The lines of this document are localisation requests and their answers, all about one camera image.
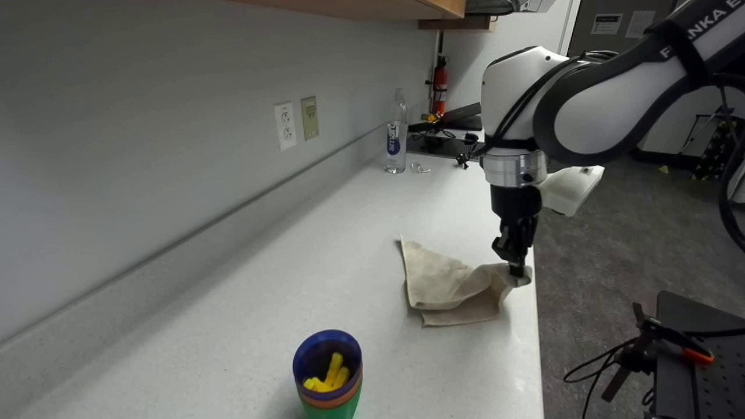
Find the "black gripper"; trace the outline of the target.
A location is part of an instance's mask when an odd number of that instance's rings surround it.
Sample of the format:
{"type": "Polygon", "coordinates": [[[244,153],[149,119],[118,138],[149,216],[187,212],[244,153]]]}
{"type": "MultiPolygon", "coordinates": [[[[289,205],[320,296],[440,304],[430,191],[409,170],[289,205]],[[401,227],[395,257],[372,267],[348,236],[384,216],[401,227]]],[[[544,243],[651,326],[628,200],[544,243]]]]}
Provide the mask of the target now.
{"type": "Polygon", "coordinates": [[[509,260],[509,274],[516,285],[529,285],[530,267],[527,265],[527,254],[538,227],[538,212],[542,210],[539,191],[535,186],[493,186],[490,210],[501,219],[501,236],[490,243],[490,250],[502,260],[509,260]]]}

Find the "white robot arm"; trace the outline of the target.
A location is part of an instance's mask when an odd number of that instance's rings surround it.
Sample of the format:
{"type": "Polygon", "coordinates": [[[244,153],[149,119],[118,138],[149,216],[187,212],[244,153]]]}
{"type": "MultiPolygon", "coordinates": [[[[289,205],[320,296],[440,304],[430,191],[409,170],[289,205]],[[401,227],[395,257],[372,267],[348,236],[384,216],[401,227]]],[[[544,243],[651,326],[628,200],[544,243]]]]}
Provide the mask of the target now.
{"type": "Polygon", "coordinates": [[[634,148],[664,111],[703,87],[738,89],[728,65],[745,52],[745,0],[685,0],[622,53],[554,53],[529,44],[483,68],[476,160],[490,186],[490,250],[514,285],[542,210],[547,162],[608,162],[634,148]]]}

